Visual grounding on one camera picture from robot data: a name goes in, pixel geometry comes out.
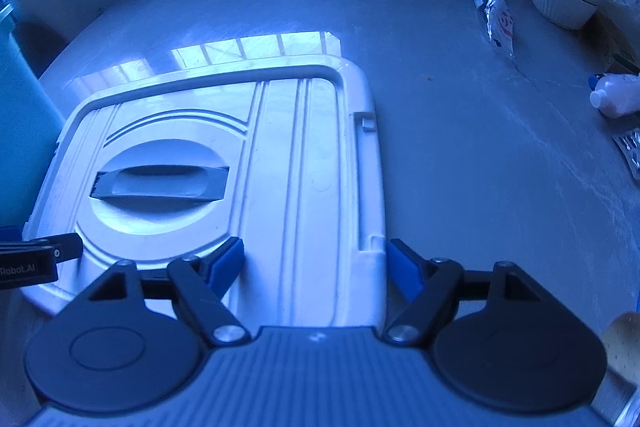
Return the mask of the white lying bottle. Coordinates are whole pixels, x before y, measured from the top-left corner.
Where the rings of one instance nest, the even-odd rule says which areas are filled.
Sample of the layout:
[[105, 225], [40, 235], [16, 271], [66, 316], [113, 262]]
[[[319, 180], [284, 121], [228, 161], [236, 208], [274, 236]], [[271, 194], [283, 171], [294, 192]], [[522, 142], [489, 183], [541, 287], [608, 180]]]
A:
[[632, 74], [597, 74], [588, 78], [589, 102], [602, 115], [617, 119], [640, 110], [640, 81]]

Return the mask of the tan perforated patch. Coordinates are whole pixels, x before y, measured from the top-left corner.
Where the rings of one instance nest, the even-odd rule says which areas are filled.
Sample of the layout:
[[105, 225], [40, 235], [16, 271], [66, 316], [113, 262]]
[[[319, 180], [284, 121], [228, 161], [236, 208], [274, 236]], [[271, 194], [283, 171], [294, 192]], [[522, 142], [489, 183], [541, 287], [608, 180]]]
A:
[[601, 336], [608, 359], [608, 373], [639, 387], [640, 320], [638, 312], [625, 312], [608, 325]]

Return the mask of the snack wrapper packet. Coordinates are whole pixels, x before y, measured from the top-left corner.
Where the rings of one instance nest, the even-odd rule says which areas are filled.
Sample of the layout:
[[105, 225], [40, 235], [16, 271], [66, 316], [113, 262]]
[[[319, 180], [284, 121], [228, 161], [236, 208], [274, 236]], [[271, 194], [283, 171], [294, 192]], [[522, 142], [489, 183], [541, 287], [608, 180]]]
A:
[[514, 55], [514, 20], [504, 0], [473, 0], [491, 45], [508, 57]]

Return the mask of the teal plastic storage bin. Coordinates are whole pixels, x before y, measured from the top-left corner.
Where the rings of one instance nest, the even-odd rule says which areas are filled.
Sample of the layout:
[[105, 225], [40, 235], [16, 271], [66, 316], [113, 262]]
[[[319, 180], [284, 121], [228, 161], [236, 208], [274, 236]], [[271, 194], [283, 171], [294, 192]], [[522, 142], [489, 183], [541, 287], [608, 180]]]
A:
[[54, 155], [63, 121], [27, 65], [12, 31], [12, 9], [1, 10], [1, 224], [28, 220]]

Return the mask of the white bin lid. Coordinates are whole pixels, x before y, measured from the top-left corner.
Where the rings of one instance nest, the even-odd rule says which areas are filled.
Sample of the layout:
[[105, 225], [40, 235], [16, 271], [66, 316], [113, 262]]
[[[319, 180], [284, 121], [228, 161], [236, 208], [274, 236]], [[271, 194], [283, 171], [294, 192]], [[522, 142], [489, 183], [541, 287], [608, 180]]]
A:
[[82, 256], [24, 289], [47, 314], [116, 262], [160, 269], [235, 236], [245, 262], [224, 304], [251, 331], [381, 327], [383, 177], [366, 76], [341, 57], [280, 56], [90, 96], [66, 120], [23, 235], [68, 232]]

